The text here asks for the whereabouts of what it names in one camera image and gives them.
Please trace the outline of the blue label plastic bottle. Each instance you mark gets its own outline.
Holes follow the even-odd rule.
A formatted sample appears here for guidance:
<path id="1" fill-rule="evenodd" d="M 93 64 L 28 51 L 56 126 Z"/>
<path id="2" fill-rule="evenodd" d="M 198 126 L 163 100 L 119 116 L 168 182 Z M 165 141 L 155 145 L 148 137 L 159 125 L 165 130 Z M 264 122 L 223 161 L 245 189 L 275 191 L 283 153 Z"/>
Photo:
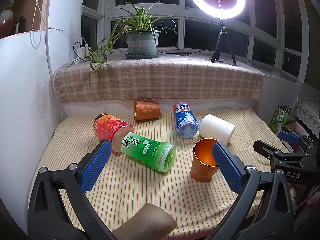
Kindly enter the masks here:
<path id="1" fill-rule="evenodd" d="M 199 130 L 199 123 L 197 122 L 190 105 L 185 101 L 180 101 L 173 105 L 172 110 L 175 117 L 175 127 L 179 137 L 182 139 L 195 137 Z"/>

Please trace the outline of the orange patterned cup lying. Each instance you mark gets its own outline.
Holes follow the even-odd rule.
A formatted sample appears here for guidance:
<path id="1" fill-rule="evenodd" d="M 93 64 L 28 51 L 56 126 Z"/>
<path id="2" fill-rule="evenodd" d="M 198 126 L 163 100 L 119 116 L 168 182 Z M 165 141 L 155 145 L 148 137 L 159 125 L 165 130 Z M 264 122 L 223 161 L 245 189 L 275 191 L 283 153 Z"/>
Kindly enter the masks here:
<path id="1" fill-rule="evenodd" d="M 161 117 L 159 103 L 135 100 L 133 103 L 135 122 L 155 120 Z"/>

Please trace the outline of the potted spider plant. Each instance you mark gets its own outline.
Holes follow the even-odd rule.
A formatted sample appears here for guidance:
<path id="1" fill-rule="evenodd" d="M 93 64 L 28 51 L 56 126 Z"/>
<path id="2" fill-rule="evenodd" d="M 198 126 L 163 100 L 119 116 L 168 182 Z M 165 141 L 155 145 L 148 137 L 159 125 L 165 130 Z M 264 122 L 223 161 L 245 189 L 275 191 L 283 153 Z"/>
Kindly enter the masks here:
<path id="1" fill-rule="evenodd" d="M 74 62 L 82 60 L 89 62 L 90 73 L 88 75 L 88 85 L 91 85 L 91 76 L 96 73 L 98 80 L 102 77 L 102 66 L 108 64 L 108 55 L 110 55 L 113 46 L 123 36 L 127 41 L 128 59 L 151 59 L 158 57 L 158 40 L 161 31 L 178 34 L 176 28 L 170 28 L 164 25 L 155 26 L 157 21 L 163 21 L 164 16 L 155 17 L 150 10 L 159 2 L 155 2 L 148 8 L 138 6 L 132 2 L 126 4 L 132 7 L 132 10 L 121 6 L 120 10 L 128 13 L 127 18 L 117 20 L 110 34 L 103 38 L 96 50 L 88 49 L 87 56 L 79 56 Z"/>

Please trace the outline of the red label plastic bottle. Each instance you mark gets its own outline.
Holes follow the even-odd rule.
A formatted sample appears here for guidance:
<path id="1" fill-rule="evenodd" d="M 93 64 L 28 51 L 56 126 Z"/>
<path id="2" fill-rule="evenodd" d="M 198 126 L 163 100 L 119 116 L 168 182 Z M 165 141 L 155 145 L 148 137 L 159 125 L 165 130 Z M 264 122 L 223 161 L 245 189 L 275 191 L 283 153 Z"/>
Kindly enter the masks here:
<path id="1" fill-rule="evenodd" d="M 108 140 L 111 143 L 112 151 L 121 153 L 123 138 L 134 132 L 131 124 L 121 120 L 110 113 L 100 114 L 93 123 L 93 131 L 100 140 Z"/>

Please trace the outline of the green tissue box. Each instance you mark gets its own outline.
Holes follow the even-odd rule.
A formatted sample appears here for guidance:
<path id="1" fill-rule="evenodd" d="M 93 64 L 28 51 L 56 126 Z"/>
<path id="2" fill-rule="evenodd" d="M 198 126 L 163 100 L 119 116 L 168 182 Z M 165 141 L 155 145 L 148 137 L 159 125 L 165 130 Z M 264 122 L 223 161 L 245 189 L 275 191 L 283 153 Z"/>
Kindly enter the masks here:
<path id="1" fill-rule="evenodd" d="M 271 131 L 278 135 L 285 125 L 292 108 L 290 106 L 278 106 L 269 124 Z"/>

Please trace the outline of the green tea plastic bottle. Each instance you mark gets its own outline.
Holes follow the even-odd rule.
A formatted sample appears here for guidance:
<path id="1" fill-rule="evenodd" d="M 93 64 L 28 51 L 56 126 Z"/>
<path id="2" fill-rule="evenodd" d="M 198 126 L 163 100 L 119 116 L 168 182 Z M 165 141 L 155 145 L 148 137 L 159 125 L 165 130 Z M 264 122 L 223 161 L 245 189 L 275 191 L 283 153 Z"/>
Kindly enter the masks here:
<path id="1" fill-rule="evenodd" d="M 122 139 L 121 152 L 149 165 L 159 172 L 168 172 L 176 157 L 176 147 L 129 132 Z"/>

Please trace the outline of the white power charger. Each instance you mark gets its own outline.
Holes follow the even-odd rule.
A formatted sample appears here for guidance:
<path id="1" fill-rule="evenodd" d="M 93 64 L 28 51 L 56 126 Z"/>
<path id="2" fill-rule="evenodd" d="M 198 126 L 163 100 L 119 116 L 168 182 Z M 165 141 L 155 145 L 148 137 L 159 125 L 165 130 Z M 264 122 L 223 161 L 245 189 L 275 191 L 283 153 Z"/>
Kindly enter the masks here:
<path id="1" fill-rule="evenodd" d="M 79 58 L 89 58 L 89 49 L 90 47 L 88 44 L 85 44 L 84 46 L 81 45 L 81 42 L 75 42 L 75 44 L 73 44 L 73 52 Z"/>

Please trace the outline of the white cylindrical cup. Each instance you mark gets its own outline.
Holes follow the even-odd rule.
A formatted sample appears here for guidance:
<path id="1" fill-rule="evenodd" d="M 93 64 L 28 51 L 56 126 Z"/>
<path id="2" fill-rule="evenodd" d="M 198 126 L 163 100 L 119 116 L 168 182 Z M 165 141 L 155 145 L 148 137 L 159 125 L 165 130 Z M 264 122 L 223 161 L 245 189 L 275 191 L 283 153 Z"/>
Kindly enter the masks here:
<path id="1" fill-rule="evenodd" d="M 212 138 L 228 145 L 236 125 L 218 118 L 212 114 L 205 115 L 199 126 L 199 134 L 203 138 Z"/>

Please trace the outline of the brown gold patterned cup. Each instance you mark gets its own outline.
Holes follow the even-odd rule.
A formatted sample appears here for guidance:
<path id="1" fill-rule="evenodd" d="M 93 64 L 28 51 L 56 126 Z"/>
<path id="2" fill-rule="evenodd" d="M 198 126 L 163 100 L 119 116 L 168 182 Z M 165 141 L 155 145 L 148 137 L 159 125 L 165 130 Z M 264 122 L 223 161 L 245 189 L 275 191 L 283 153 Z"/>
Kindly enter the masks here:
<path id="1" fill-rule="evenodd" d="M 190 171 L 193 180 L 200 183 L 207 182 L 219 170 L 212 155 L 212 148 L 216 142 L 217 140 L 213 138 L 203 138 L 195 143 Z"/>

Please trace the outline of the beige plaid cloth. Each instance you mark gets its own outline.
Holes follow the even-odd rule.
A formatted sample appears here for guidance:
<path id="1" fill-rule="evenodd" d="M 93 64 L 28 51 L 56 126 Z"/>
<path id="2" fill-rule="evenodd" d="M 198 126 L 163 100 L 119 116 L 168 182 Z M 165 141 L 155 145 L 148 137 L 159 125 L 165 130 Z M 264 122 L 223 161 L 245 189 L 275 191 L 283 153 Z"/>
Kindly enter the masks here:
<path id="1" fill-rule="evenodd" d="M 61 102 L 134 99 L 259 99 L 262 72 L 238 62 L 211 63 L 206 56 L 160 55 L 129 60 L 110 55 L 94 71 L 88 62 L 63 67 L 54 76 Z"/>

